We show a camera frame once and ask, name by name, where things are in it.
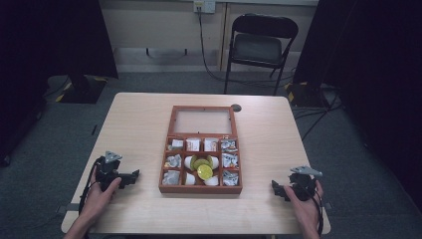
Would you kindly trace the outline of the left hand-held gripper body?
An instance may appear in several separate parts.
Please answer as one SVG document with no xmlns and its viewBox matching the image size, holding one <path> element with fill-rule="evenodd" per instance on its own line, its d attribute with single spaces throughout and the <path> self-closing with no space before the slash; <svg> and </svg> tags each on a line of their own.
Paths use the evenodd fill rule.
<svg viewBox="0 0 422 239">
<path fill-rule="evenodd" d="M 110 184 L 116 179 L 121 181 L 132 181 L 131 173 L 119 173 L 118 167 L 122 156 L 111 151 L 107 151 L 97 162 L 96 182 L 101 186 L 102 191 L 106 191 Z"/>
</svg>

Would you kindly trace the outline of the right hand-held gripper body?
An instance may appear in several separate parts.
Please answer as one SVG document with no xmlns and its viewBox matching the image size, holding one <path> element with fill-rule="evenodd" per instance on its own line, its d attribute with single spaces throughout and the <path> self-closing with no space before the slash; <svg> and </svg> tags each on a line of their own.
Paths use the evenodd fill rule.
<svg viewBox="0 0 422 239">
<path fill-rule="evenodd" d="M 292 190 L 300 201 L 313 199 L 317 192 L 317 176 L 322 176 L 322 172 L 309 166 L 297 166 L 291 169 L 289 176 Z"/>
</svg>

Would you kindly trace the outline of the person's right hand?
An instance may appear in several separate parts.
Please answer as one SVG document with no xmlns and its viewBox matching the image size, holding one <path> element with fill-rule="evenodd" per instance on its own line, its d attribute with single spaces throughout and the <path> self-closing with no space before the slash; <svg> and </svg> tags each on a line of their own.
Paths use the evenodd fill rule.
<svg viewBox="0 0 422 239">
<path fill-rule="evenodd" d="M 323 196 L 323 190 L 319 183 L 316 181 L 316 194 L 313 199 L 307 201 L 300 201 L 294 191 L 289 187 L 285 186 L 285 191 L 291 199 L 296 218 L 299 222 L 300 228 L 302 226 L 314 226 L 318 230 L 319 226 L 319 213 L 320 205 Z"/>
</svg>

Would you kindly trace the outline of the person's left hand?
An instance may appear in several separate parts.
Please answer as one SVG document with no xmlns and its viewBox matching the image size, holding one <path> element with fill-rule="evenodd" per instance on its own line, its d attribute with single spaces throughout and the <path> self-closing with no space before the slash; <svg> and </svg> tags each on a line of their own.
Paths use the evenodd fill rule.
<svg viewBox="0 0 422 239">
<path fill-rule="evenodd" d="M 88 197 L 80 216 L 86 221 L 94 223 L 105 211 L 120 182 L 121 178 L 117 177 L 111 182 L 106 191 L 102 191 L 100 184 L 96 182 L 96 175 L 93 174 Z"/>
</svg>

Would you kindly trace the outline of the silver foil packet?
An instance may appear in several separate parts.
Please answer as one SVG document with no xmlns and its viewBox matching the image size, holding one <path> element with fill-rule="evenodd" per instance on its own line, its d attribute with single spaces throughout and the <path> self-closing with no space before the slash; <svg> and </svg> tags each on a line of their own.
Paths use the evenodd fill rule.
<svg viewBox="0 0 422 239">
<path fill-rule="evenodd" d="M 223 138 L 221 140 L 221 150 L 223 152 L 234 152 L 237 151 L 236 140 L 233 138 Z"/>
<path fill-rule="evenodd" d="M 165 167 L 180 167 L 181 156 L 179 154 L 167 156 L 164 162 L 164 166 Z"/>
<path fill-rule="evenodd" d="M 236 186 L 239 183 L 239 174 L 237 172 L 224 170 L 223 184 L 226 186 Z"/>
<path fill-rule="evenodd" d="M 178 170 L 167 170 L 163 173 L 161 183 L 163 185 L 178 185 L 180 172 Z"/>
<path fill-rule="evenodd" d="M 222 154 L 222 165 L 225 168 L 236 168 L 239 166 L 238 155 L 232 153 Z"/>
</svg>

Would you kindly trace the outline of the grey and white packet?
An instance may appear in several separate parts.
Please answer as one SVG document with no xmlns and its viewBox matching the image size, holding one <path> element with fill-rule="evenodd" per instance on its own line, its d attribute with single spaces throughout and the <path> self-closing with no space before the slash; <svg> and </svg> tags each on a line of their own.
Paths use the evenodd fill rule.
<svg viewBox="0 0 422 239">
<path fill-rule="evenodd" d="M 184 147 L 184 140 L 173 138 L 168 142 L 168 150 L 182 150 Z"/>
</svg>

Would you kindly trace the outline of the brown wooden compartment box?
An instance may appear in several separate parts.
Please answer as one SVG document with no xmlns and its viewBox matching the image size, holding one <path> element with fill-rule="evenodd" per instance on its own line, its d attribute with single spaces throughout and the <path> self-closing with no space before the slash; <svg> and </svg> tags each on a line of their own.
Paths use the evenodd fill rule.
<svg viewBox="0 0 422 239">
<path fill-rule="evenodd" d="M 204 150 L 204 139 L 207 137 L 218 139 L 217 151 Z M 173 138 L 184 140 L 184 147 L 182 150 L 167 149 L 168 142 Z M 200 150 L 187 151 L 187 138 L 199 138 Z M 223 152 L 221 150 L 221 140 L 223 138 L 235 139 L 238 150 L 234 152 Z M 236 168 L 225 168 L 222 165 L 223 153 L 237 154 L 239 166 Z M 181 156 L 181 166 L 165 167 L 164 162 L 166 157 L 175 154 L 179 154 Z M 202 181 L 199 181 L 196 185 L 184 184 L 185 174 L 187 172 L 187 168 L 184 166 L 184 159 L 191 155 L 197 155 L 198 157 L 212 155 L 219 159 L 219 167 L 216 169 L 219 179 L 219 184 L 217 186 L 207 186 Z M 163 173 L 167 170 L 178 170 L 180 172 L 178 185 L 163 185 L 161 183 Z M 236 186 L 226 186 L 223 184 L 224 170 L 237 172 L 239 174 L 239 183 Z M 161 162 L 158 187 L 162 193 L 239 194 L 242 191 L 243 185 L 240 143 L 237 134 L 235 115 L 231 107 L 175 106 L 172 109 L 163 159 Z"/>
</svg>

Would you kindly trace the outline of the pile of small white cups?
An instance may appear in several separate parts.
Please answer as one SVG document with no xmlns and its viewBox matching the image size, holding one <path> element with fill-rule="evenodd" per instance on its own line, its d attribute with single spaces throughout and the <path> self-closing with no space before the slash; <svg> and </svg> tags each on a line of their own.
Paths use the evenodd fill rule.
<svg viewBox="0 0 422 239">
<path fill-rule="evenodd" d="M 219 159 L 216 156 L 187 156 L 184 159 L 184 166 L 187 168 L 184 180 L 185 185 L 196 185 L 199 181 L 202 181 L 207 186 L 217 186 L 219 184 L 216 173 L 216 169 L 219 167 Z"/>
</svg>

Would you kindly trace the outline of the black stand base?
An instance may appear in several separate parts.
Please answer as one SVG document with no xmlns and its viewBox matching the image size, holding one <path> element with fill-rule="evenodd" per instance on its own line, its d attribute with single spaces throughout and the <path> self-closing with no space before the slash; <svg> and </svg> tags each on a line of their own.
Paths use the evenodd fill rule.
<svg viewBox="0 0 422 239">
<path fill-rule="evenodd" d="M 308 83 L 285 85 L 289 102 L 299 108 L 327 108 L 329 103 L 320 88 L 313 88 Z"/>
<path fill-rule="evenodd" d="M 74 86 L 72 79 L 67 76 L 55 76 L 48 80 L 49 88 L 44 94 L 44 99 L 48 102 L 62 104 L 91 104 L 94 105 L 103 92 L 107 84 L 107 79 L 86 76 L 88 86 L 81 88 Z"/>
</svg>

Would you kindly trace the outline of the dark curtain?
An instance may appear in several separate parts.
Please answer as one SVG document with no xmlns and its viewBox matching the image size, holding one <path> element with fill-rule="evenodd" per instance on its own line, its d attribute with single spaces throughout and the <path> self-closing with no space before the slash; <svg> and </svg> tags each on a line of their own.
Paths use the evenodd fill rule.
<svg viewBox="0 0 422 239">
<path fill-rule="evenodd" d="M 0 0 L 0 166 L 62 75 L 118 77 L 100 0 Z"/>
<path fill-rule="evenodd" d="M 318 0 L 294 80 L 339 88 L 422 211 L 422 0 Z"/>
</svg>

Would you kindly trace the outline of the black folding chair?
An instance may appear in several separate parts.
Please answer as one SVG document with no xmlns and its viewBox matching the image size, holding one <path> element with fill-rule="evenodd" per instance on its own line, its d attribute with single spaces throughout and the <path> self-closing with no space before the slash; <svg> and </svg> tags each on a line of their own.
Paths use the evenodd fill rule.
<svg viewBox="0 0 422 239">
<path fill-rule="evenodd" d="M 276 70 L 279 74 L 273 95 L 277 94 L 291 45 L 299 33 L 296 22 L 287 17 L 247 13 L 237 17 L 231 29 L 225 74 L 227 93 L 232 64 Z"/>
</svg>

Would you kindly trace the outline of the white wall socket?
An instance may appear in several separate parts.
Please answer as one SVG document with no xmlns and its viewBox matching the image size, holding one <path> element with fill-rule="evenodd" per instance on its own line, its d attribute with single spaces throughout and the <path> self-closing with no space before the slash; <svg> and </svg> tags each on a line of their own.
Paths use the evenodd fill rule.
<svg viewBox="0 0 422 239">
<path fill-rule="evenodd" d="M 216 9 L 215 0 L 194 0 L 193 11 L 195 13 L 214 14 Z"/>
</svg>

